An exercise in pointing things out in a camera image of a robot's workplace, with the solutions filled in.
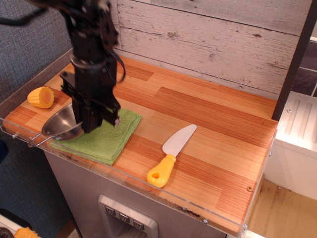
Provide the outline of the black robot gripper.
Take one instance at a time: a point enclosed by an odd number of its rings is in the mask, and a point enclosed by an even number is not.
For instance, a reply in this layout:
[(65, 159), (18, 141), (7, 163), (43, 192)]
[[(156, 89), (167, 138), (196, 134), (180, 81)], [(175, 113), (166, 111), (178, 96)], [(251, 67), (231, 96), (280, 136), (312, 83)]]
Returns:
[(108, 59), (95, 65), (72, 63), (75, 73), (63, 71), (62, 92), (72, 99), (76, 123), (83, 123), (85, 133), (90, 133), (106, 120), (113, 126), (120, 123), (121, 106), (113, 94), (117, 84), (117, 60)]

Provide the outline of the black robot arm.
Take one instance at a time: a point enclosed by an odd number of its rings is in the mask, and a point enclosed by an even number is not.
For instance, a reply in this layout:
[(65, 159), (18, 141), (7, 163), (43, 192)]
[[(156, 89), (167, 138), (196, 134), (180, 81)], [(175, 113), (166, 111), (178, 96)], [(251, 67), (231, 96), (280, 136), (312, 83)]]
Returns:
[(77, 123), (85, 133), (106, 120), (119, 123), (120, 104), (113, 95), (117, 84), (117, 63), (113, 51), (118, 43), (107, 0), (32, 0), (40, 8), (54, 8), (65, 19), (73, 46), (70, 56), (74, 73), (62, 72), (62, 92), (72, 99)]

